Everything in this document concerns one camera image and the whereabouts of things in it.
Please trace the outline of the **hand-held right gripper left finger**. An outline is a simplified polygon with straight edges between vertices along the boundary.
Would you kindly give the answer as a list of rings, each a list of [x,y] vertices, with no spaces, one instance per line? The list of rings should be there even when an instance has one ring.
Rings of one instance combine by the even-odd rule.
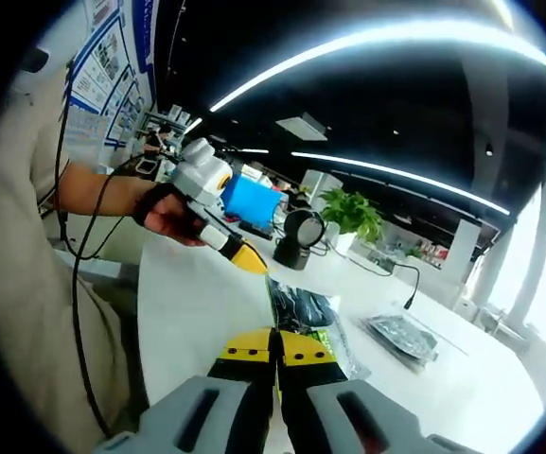
[[[142,413],[139,429],[96,453],[261,453],[270,427],[273,330],[226,342],[207,375],[194,375]]]

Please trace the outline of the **person's left hand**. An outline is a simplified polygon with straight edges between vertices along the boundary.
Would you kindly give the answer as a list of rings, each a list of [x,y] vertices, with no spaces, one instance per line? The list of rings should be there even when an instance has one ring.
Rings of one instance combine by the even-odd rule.
[[[185,246],[203,246],[198,233],[204,221],[187,205],[171,183],[158,183],[140,196],[132,210],[133,220],[141,227],[171,238]]]

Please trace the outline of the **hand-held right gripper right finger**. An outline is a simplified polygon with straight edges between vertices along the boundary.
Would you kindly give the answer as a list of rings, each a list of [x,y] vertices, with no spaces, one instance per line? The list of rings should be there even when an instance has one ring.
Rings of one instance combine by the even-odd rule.
[[[418,418],[361,379],[349,379],[317,340],[276,333],[281,410],[296,453],[469,453],[425,436]]]

